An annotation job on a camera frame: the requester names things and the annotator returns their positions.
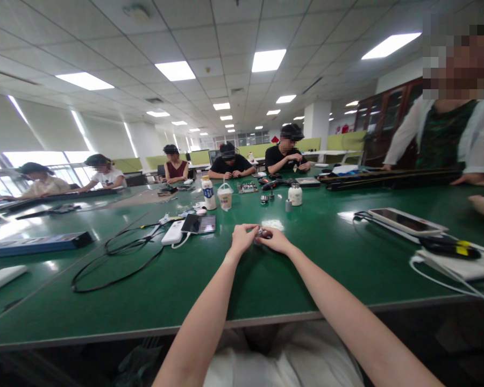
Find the plastic bottle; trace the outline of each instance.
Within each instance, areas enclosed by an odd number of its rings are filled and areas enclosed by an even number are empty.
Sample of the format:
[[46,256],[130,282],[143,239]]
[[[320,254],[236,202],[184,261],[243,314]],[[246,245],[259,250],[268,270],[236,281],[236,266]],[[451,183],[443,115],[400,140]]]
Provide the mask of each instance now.
[[213,194],[213,184],[210,181],[210,176],[203,176],[203,181],[201,182],[204,195],[204,205],[207,210],[214,210],[217,208],[217,203],[215,202],[215,195]]
[[303,190],[298,183],[292,183],[289,188],[289,200],[293,206],[299,206],[303,204]]

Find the white power bank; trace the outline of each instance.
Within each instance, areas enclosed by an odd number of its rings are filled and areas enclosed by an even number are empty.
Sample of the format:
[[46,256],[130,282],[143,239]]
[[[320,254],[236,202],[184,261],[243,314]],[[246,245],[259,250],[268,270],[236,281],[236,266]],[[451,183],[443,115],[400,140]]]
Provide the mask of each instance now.
[[27,272],[27,266],[12,266],[10,268],[5,268],[0,270],[0,288],[11,282],[16,277],[22,275],[23,273]]

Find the smartphone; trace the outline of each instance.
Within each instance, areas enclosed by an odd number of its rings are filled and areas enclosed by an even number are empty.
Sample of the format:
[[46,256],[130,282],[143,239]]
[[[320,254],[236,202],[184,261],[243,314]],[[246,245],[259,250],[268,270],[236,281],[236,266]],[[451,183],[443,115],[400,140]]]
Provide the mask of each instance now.
[[369,210],[368,213],[378,220],[392,227],[399,228],[401,231],[411,235],[437,235],[444,230],[424,221],[421,218],[410,216],[407,213],[398,211],[393,208],[383,208],[376,210]]

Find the hand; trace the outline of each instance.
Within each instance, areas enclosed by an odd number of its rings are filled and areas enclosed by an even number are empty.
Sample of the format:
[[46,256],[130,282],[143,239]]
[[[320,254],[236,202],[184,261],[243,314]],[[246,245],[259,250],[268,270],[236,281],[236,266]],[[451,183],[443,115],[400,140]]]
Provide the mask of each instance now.
[[253,243],[254,237],[258,233],[260,225],[255,224],[243,224],[236,225],[233,230],[233,241],[231,242],[230,251],[236,253],[237,255],[242,255],[242,253],[248,249],[248,247]]
[[272,250],[282,254],[287,254],[294,247],[294,245],[289,242],[285,234],[283,234],[277,228],[263,227],[262,230],[264,231],[264,237],[271,237],[271,239],[257,238],[257,242],[261,243],[262,245],[266,245]]

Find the white shirt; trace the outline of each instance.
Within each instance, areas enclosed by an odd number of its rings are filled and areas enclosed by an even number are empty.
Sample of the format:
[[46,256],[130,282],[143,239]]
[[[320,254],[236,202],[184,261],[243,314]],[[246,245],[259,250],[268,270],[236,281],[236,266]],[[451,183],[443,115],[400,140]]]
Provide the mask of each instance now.
[[29,187],[27,191],[22,195],[23,198],[34,198],[39,197],[43,194],[62,194],[63,192],[69,191],[70,186],[66,181],[54,176],[48,176],[47,179],[42,182],[41,180],[36,180]]
[[[118,176],[124,176],[123,172],[116,169],[115,167],[111,167],[111,170],[106,174],[94,174],[91,177],[91,181],[100,183],[102,184],[102,187],[105,188],[108,185],[113,185]],[[124,186],[124,188],[127,188],[127,182],[125,181],[125,179],[122,180],[122,185]]]

